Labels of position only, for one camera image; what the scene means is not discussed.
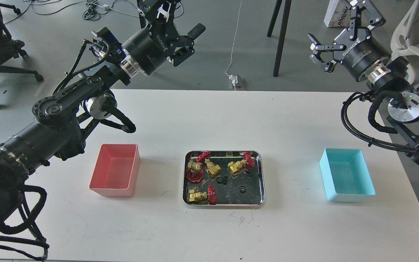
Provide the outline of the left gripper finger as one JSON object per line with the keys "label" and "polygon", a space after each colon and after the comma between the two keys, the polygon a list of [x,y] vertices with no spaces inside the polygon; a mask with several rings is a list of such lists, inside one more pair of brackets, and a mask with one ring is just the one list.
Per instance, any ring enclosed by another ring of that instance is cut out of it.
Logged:
{"label": "left gripper finger", "polygon": [[177,67],[195,53],[193,48],[195,40],[205,30],[205,25],[198,23],[187,35],[180,35],[176,40],[169,42],[169,50],[171,52],[169,61],[174,67]]}
{"label": "left gripper finger", "polygon": [[175,11],[180,0],[143,0],[142,17],[144,25],[154,24],[164,20],[166,24],[173,24]]}

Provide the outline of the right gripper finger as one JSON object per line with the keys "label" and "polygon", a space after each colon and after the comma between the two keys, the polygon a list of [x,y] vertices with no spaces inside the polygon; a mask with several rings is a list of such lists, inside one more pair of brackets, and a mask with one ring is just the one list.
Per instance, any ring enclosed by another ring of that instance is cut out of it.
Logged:
{"label": "right gripper finger", "polygon": [[[312,41],[312,45],[310,49],[312,50],[312,54],[310,55],[311,61],[316,65],[321,67],[321,70],[327,73],[331,73],[334,71],[336,63],[343,60],[341,56],[342,52],[344,51],[343,44],[329,44],[329,45],[321,45],[319,40],[311,33],[308,33],[308,38]],[[325,52],[333,52],[332,60],[331,61],[324,61],[321,58],[321,54]]]}
{"label": "right gripper finger", "polygon": [[377,10],[370,0],[347,0],[346,6],[351,10],[348,26],[350,37],[357,37],[360,28],[367,28],[372,31],[386,23],[382,13]]}

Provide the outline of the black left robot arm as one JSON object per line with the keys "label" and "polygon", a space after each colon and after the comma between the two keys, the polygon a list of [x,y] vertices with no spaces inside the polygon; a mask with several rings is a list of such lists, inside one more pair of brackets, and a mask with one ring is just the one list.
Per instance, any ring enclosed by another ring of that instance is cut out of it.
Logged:
{"label": "black left robot arm", "polygon": [[108,28],[83,40],[53,94],[33,105],[33,123],[0,144],[0,249],[47,259],[49,245],[35,220],[48,194],[25,181],[39,166],[49,166],[52,156],[67,160],[84,153],[98,124],[136,131],[110,88],[117,81],[128,85],[138,73],[151,76],[166,60],[176,67],[195,53],[194,42],[206,28],[199,23],[179,35],[173,22],[178,3],[138,0],[141,29],[124,43]]}

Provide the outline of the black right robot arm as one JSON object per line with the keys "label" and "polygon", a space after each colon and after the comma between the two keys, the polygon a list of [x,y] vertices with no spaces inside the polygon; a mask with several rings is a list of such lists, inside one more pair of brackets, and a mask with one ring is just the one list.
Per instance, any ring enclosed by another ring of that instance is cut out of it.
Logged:
{"label": "black right robot arm", "polygon": [[[342,64],[357,81],[367,81],[370,91],[356,92],[344,103],[341,120],[344,127],[357,138],[384,149],[401,151],[419,165],[419,134],[406,124],[419,121],[419,87],[412,88],[405,79],[409,62],[391,58],[391,54],[375,40],[371,30],[385,23],[381,13],[369,0],[344,1],[351,11],[349,25],[333,40],[322,45],[312,34],[311,61],[324,72],[333,72]],[[368,122],[379,132],[399,134],[406,144],[394,144],[373,138],[355,128],[348,118],[348,107],[354,100],[371,102]]]}

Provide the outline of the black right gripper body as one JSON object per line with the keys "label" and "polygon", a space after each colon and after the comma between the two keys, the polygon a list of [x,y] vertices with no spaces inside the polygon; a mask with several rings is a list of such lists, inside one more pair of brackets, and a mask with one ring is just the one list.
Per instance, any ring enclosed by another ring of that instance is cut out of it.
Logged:
{"label": "black right gripper body", "polygon": [[378,43],[368,28],[358,28],[356,39],[351,40],[350,30],[344,29],[334,42],[343,46],[344,50],[333,51],[334,61],[342,61],[342,65],[357,82],[366,80],[364,72],[373,64],[387,64],[390,53]]}

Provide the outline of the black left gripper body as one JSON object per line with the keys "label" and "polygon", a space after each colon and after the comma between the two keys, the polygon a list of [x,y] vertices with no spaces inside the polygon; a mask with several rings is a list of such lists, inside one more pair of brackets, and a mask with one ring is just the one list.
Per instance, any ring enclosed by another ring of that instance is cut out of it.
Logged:
{"label": "black left gripper body", "polygon": [[121,68],[134,77],[138,73],[152,75],[166,60],[176,67],[184,61],[183,40],[173,19],[150,22],[121,45],[125,54]]}

